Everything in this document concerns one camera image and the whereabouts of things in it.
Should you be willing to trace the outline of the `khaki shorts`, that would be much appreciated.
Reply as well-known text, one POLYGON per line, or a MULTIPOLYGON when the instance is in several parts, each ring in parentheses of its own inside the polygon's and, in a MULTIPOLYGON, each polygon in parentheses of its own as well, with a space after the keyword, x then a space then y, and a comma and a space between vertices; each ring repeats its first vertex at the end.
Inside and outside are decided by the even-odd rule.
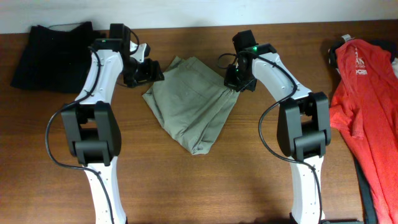
POLYGON ((175 57, 143 95, 161 127, 190 154, 208 154, 239 93, 196 57, 175 57))

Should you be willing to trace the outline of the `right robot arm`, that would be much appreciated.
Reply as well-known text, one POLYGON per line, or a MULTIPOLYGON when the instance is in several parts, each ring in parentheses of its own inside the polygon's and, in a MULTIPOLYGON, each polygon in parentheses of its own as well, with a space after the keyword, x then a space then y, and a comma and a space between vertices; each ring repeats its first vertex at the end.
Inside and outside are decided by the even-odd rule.
POLYGON ((233 38, 234 61, 226 67, 225 86, 241 92, 254 91, 261 82, 275 100, 261 120, 279 109, 277 142, 281 154, 266 149, 290 164, 293 183, 292 223, 324 223, 321 169, 331 141, 328 98, 302 85, 284 66, 271 44, 258 44, 251 30, 233 38))

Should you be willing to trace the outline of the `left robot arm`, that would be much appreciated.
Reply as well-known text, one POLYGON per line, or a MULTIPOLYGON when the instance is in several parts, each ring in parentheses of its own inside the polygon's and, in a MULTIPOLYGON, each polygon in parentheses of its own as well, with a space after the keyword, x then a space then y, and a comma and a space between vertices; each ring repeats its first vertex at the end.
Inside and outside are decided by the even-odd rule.
POLYGON ((111 24, 109 35, 89 47, 91 65, 79 95, 58 114, 70 153, 86 174, 96 223, 127 223, 118 186, 122 136, 111 103, 118 80, 128 88, 164 80, 158 61, 149 58, 147 43, 124 24, 111 24))

